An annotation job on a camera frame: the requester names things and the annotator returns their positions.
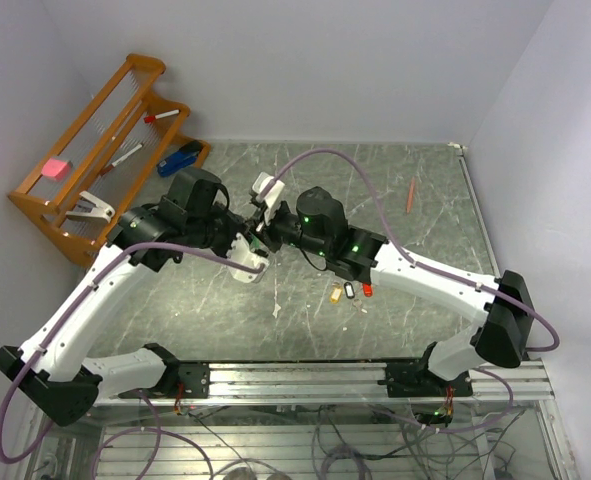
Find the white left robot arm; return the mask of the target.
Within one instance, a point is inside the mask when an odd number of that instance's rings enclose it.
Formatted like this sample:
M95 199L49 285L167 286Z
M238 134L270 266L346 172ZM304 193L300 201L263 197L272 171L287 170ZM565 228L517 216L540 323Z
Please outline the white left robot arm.
M91 358L89 350L129 292L169 261L195 255L254 281L264 270L243 235L244 221L216 202L226 187L214 174L179 172L156 204L121 216L86 275L50 320L19 347L0 349L0 371L52 422L65 427L99 399L144 389L176 392L181 363L147 344L130 354Z

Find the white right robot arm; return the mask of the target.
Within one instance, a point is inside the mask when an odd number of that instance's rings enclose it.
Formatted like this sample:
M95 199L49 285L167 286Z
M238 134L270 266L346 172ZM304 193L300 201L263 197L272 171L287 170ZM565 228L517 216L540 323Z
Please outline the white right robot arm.
M352 226L341 202L320 187L302 193L294 209L277 190L252 198L260 241L276 252L285 245L316 255L326 270L363 285L397 289L455 311L469 326L429 344L414 360L410 383L434 396L463 372L484 363L520 366L533 316L523 277L507 271L496 278L402 255L391 239Z

